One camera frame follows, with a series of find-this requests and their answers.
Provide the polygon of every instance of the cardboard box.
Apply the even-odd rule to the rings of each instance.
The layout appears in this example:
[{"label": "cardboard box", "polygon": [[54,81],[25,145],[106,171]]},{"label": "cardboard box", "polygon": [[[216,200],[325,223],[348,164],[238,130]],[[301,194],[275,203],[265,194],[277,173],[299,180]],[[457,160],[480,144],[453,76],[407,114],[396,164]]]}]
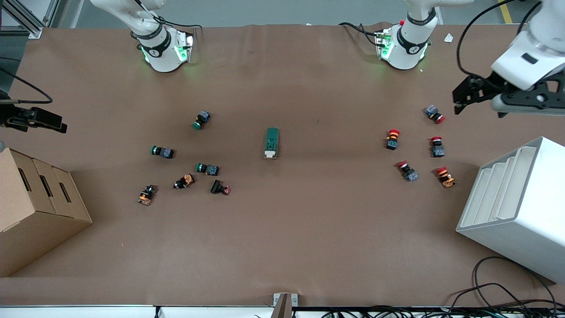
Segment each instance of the cardboard box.
[{"label": "cardboard box", "polygon": [[7,148],[0,153],[0,277],[92,224],[71,175]]}]

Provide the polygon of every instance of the electronic component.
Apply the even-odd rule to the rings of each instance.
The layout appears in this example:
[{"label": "electronic component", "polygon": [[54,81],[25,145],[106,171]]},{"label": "electronic component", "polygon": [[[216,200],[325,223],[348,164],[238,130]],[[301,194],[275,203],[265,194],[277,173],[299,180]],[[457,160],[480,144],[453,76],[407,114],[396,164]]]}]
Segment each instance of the electronic component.
[{"label": "electronic component", "polygon": [[196,121],[192,123],[192,127],[196,130],[203,128],[204,124],[210,121],[210,113],[202,110],[198,116],[196,116]]},{"label": "electronic component", "polygon": [[171,148],[153,146],[151,148],[151,154],[153,156],[161,156],[163,158],[173,159],[175,151]]},{"label": "electronic component", "polygon": [[389,136],[386,138],[386,148],[396,150],[398,147],[398,135],[400,132],[396,129],[389,130]]},{"label": "electronic component", "polygon": [[441,124],[445,120],[445,116],[439,113],[437,107],[434,105],[429,105],[425,109],[425,115],[428,116],[429,119],[436,122],[436,124]]},{"label": "electronic component", "polygon": [[149,206],[151,204],[151,199],[155,194],[155,187],[151,184],[145,187],[145,190],[141,192],[140,198],[137,199],[137,202]]},{"label": "electronic component", "polygon": [[445,166],[436,169],[437,175],[439,175],[438,180],[441,182],[441,185],[444,188],[449,188],[455,184],[455,179],[451,177],[450,174],[447,173],[447,168]]},{"label": "electronic component", "polygon": [[194,177],[191,174],[185,174],[184,177],[182,177],[180,180],[176,181],[173,184],[173,188],[175,188],[175,189],[186,189],[191,184],[193,184],[194,182],[196,182],[196,180],[194,179]]},{"label": "electronic component", "polygon": [[265,138],[265,158],[277,159],[277,149],[279,147],[279,129],[274,127],[267,128]]},{"label": "electronic component", "polygon": [[220,180],[215,180],[210,192],[212,192],[212,194],[221,193],[223,195],[228,195],[231,192],[231,189],[229,186],[222,186]]},{"label": "electronic component", "polygon": [[432,137],[431,142],[432,142],[432,157],[441,158],[445,156],[445,149],[443,144],[441,143],[441,137],[440,136]]},{"label": "electronic component", "polygon": [[406,178],[406,180],[416,181],[416,179],[418,179],[418,173],[414,169],[410,168],[410,166],[408,166],[407,161],[402,161],[401,163],[398,164],[398,167],[404,173],[404,177]]},{"label": "electronic component", "polygon": [[212,165],[203,165],[200,162],[196,165],[196,172],[205,173],[206,175],[218,175],[220,167]]}]

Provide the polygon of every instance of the white robotic arm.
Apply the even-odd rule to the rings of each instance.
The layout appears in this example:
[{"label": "white robotic arm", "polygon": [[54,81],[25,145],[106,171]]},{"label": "white robotic arm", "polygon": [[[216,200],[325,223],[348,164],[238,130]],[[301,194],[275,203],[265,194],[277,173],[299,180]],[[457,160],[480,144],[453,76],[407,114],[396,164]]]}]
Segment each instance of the white robotic arm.
[{"label": "white robotic arm", "polygon": [[500,118],[508,113],[565,115],[565,1],[544,0],[484,81],[469,76],[455,90],[455,113],[492,100]]},{"label": "white robotic arm", "polygon": [[383,30],[377,37],[379,57],[394,68],[409,70],[424,58],[428,39],[437,26],[435,7],[462,6],[474,0],[404,0],[408,15],[404,24]]},{"label": "white robotic arm", "polygon": [[145,60],[159,72],[170,72],[188,62],[193,36],[159,22],[152,10],[163,7],[165,0],[90,0],[125,23],[141,43]]}]

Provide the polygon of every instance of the brown paper sheet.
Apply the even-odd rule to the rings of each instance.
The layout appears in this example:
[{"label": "brown paper sheet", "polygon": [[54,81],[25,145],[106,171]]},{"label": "brown paper sheet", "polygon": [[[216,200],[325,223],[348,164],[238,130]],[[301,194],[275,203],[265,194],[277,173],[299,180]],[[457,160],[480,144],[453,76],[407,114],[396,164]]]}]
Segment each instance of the brown paper sheet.
[{"label": "brown paper sheet", "polygon": [[[28,42],[18,75],[51,94],[46,108],[68,133],[3,129],[2,139],[72,171],[94,224],[1,279],[0,302],[258,305],[288,291],[301,305],[451,303],[472,286],[475,262],[494,254],[455,232],[479,166],[539,136],[565,144],[563,118],[498,119],[488,103],[453,114],[461,31],[438,26],[426,58],[398,71],[344,27],[206,28],[194,64],[159,74],[129,30],[45,30]],[[465,67],[488,75],[515,31],[473,27]],[[39,98],[17,82],[11,97]],[[424,116],[430,104],[443,124]],[[196,131],[202,109],[212,120]],[[262,158],[271,126],[280,129],[276,161]],[[383,146],[392,128],[401,132],[396,151]],[[436,135],[442,159],[430,155]],[[151,156],[153,145],[176,158]],[[404,181],[394,166],[403,160],[419,180]],[[218,165],[232,193],[211,195],[214,177],[196,174],[197,162]],[[458,182],[450,189],[433,174],[444,165]],[[186,173],[196,184],[172,189]],[[149,184],[159,190],[145,207],[136,200]],[[548,297],[507,264],[479,275],[522,299]],[[563,286],[552,290],[564,300]]]}]

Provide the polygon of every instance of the gray floor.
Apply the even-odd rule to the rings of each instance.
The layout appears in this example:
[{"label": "gray floor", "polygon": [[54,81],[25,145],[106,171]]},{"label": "gray floor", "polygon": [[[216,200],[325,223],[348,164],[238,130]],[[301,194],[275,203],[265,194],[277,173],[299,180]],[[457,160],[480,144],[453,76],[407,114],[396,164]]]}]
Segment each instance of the gray floor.
[{"label": "gray floor", "polygon": [[[509,3],[512,21],[519,23],[535,2]],[[495,3],[497,0],[476,0],[463,7],[444,7],[441,17],[445,24],[467,24],[472,17]],[[406,17],[406,12],[407,7],[402,0],[168,0],[158,14],[181,24],[240,27],[248,24],[396,23]],[[94,7],[90,0],[67,0],[60,15],[59,27],[63,28],[126,27],[114,16]],[[500,9],[487,13],[477,21],[482,24],[504,22]],[[26,42],[25,37],[0,37],[0,56],[21,58]],[[0,66],[13,72],[18,65],[17,62],[0,59]],[[7,91],[11,83],[9,76],[0,74],[0,89]]]}]

